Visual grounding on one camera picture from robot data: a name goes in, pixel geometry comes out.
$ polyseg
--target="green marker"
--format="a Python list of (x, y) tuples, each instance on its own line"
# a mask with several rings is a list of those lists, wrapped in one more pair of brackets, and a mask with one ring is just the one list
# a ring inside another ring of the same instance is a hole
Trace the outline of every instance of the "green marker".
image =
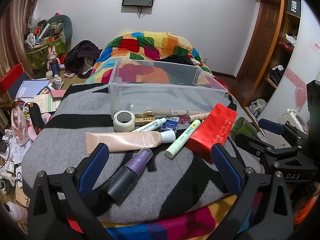
[(170, 145), (170, 147), (164, 152), (165, 156), (172, 159), (175, 155), (182, 149), (182, 147), (186, 144), (186, 142), (190, 139), (191, 135), (197, 130), (197, 128), (201, 125), (199, 120), (194, 120), (194, 122), (184, 131), (182, 135), (178, 137)]

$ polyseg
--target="white tape roll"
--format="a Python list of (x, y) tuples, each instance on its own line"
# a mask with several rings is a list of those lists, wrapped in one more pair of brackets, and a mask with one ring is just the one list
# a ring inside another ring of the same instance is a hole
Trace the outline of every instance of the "white tape roll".
[(119, 111), (113, 117), (116, 132), (132, 132), (136, 125), (136, 118), (130, 111)]

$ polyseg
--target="brown door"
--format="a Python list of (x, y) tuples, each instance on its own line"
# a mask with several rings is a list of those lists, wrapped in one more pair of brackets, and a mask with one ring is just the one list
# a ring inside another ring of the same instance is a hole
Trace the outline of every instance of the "brown door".
[(238, 86), (235, 91), (231, 90), (239, 101), (248, 96), (267, 58), (276, 32), (279, 11), (280, 3), (261, 0), (255, 30), (247, 54), (236, 77)]

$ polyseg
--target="green basket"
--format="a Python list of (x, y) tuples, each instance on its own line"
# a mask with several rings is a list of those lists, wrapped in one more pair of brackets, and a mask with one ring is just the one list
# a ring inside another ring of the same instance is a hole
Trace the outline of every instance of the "green basket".
[(66, 46), (62, 43), (61, 39), (57, 39), (41, 47), (34, 48), (32, 51), (26, 51), (32, 69), (39, 69), (47, 66), (48, 48), (52, 48), (53, 46), (56, 47), (58, 56), (66, 53)]

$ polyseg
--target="striped curtain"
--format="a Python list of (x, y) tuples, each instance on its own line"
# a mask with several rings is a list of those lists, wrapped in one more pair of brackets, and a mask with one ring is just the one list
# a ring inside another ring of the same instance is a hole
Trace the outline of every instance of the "striped curtain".
[[(38, 0), (13, 0), (0, 19), (0, 78), (11, 67), (22, 63), (26, 74), (33, 78), (31, 64), (27, 58), (23, 35), (28, 33), (28, 20), (33, 15)], [(0, 110), (0, 129), (7, 120)]]

